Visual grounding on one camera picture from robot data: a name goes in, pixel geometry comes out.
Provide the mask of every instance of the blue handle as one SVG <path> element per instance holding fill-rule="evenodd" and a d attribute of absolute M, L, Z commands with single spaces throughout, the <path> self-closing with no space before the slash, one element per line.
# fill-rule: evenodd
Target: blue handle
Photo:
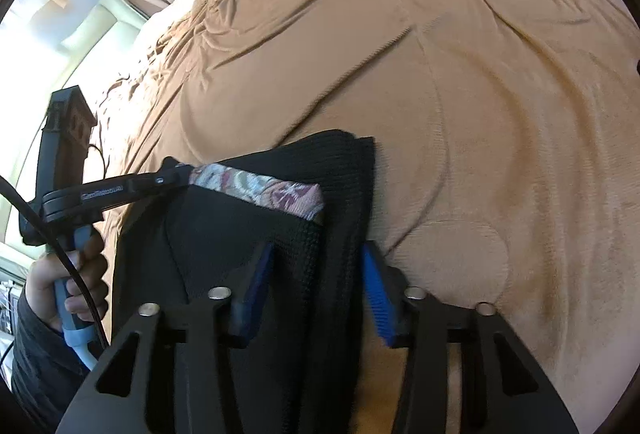
<path fill-rule="evenodd" d="M 74 249 L 81 251 L 84 248 L 84 245 L 87 243 L 91 235 L 94 233 L 94 227 L 92 225 L 88 225 L 85 227 L 81 227 L 74 232 L 73 244 L 65 245 L 66 248 Z M 69 277 L 65 277 L 64 279 L 59 279 L 55 281 L 53 288 L 56 296 L 56 308 L 58 309 L 58 315 L 62 319 L 62 329 L 65 333 L 65 340 L 67 345 L 70 347 L 75 347 L 79 344 L 86 344 L 95 338 L 95 328 L 92 322 L 85 322 L 82 319 L 78 318 L 78 315 L 74 315 L 73 313 L 69 313 L 65 308 L 65 300 L 68 297 L 71 297 L 70 293 L 66 290 L 66 281 L 69 280 Z M 67 332 L 72 332 L 75 330 L 85 330 L 91 328 L 91 338 L 89 338 L 89 331 L 85 332 L 83 335 L 67 335 Z"/>

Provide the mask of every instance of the metal screw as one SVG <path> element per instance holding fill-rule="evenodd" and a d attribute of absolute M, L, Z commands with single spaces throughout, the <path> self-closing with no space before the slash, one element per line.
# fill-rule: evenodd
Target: metal screw
<path fill-rule="evenodd" d="M 143 317 L 150 317 L 160 311 L 160 306 L 155 302 L 147 302 L 138 308 L 138 313 Z"/>
<path fill-rule="evenodd" d="M 228 299 L 228 297 L 231 297 L 231 290 L 226 286 L 218 286 L 211 288 L 207 293 L 207 296 L 213 300 Z"/>
<path fill-rule="evenodd" d="M 427 292 L 417 286 L 409 286 L 404 290 L 404 296 L 411 300 L 422 300 L 427 296 Z"/>
<path fill-rule="evenodd" d="M 483 317 L 490 317 L 495 315 L 495 306 L 490 302 L 479 302 L 476 311 Z"/>

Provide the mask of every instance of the bed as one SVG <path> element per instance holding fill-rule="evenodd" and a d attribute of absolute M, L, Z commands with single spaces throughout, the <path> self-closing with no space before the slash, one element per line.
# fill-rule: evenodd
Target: bed
<path fill-rule="evenodd" d="M 580 432 L 604 421 L 640 362 L 640 32 L 621 0 L 177 0 L 134 50 L 98 105 L 108 175 L 374 136 L 370 238 L 441 300 L 497 303 Z M 360 432 L 390 431 L 403 364 L 367 322 Z"/>

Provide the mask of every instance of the human hand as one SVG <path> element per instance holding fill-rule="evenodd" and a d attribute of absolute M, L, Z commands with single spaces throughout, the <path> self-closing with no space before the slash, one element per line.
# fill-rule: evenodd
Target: human hand
<path fill-rule="evenodd" d="M 107 271 L 107 260 L 101 254 L 104 242 L 100 234 L 92 235 L 81 252 L 69 252 L 69 259 L 80 272 L 82 280 L 91 292 L 95 300 L 100 318 L 104 318 L 109 308 L 105 300 L 109 294 L 109 286 L 102 280 Z M 27 284 L 24 287 L 25 296 L 31 310 L 47 326 L 56 331 L 62 331 L 62 320 L 56 308 L 56 298 L 53 283 L 58 279 L 69 277 L 68 271 L 62 265 L 56 254 L 42 255 L 31 265 L 27 276 Z M 85 322 L 93 322 L 78 285 L 69 279 L 66 282 L 66 290 L 71 297 L 65 300 L 65 308 L 70 313 L 75 313 Z"/>

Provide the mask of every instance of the blue gripper pad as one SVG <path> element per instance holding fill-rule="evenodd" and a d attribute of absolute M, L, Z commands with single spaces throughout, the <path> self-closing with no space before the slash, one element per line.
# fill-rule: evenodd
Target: blue gripper pad
<path fill-rule="evenodd" d="M 390 348 L 401 347 L 406 335 L 402 303 L 407 280 L 398 268 L 386 265 L 385 258 L 373 241 L 362 248 L 362 274 L 367 300 L 376 322 L 378 336 Z"/>
<path fill-rule="evenodd" d="M 245 348 L 260 329 L 273 271 L 273 243 L 259 243 L 246 269 L 244 283 L 234 292 L 231 302 L 228 330 L 238 348 Z"/>

